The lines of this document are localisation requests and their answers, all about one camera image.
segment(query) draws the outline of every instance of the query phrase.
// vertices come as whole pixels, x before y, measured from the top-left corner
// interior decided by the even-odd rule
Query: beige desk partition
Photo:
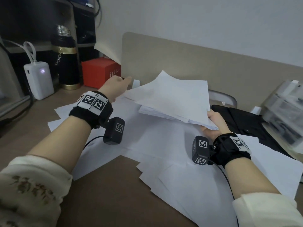
[[[208,88],[233,96],[250,111],[284,81],[303,81],[303,67],[166,39],[125,33],[122,76],[147,84],[164,70],[178,79],[207,80]]]

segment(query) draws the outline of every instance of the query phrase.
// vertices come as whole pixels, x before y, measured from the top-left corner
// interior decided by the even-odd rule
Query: thermos
[[[54,70],[59,77],[59,83],[66,90],[80,87],[80,76],[77,59],[77,49],[70,30],[57,25],[56,33],[51,37],[51,48],[54,52]]]

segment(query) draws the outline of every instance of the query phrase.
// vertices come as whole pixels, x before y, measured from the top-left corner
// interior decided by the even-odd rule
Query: white power bank
[[[44,99],[55,92],[47,63],[39,61],[26,64],[24,71],[29,87],[36,99]]]

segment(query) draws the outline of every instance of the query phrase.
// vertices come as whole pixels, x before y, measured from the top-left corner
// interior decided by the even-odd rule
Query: desk surface
[[[0,131],[0,169],[14,157],[25,155],[50,133],[47,122],[59,119],[55,108],[75,102],[91,88],[59,89],[36,101],[30,111]],[[27,103],[10,112],[11,117]],[[150,192],[139,176],[138,162],[119,156],[72,183],[61,205],[57,226],[196,226]],[[296,201],[303,213],[303,185]]]

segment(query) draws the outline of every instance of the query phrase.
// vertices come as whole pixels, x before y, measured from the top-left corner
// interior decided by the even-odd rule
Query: sleeve
[[[233,201],[240,227],[303,226],[297,203],[281,194],[243,194]]]
[[[55,226],[71,181],[50,160],[31,155],[13,159],[0,172],[0,226]]]

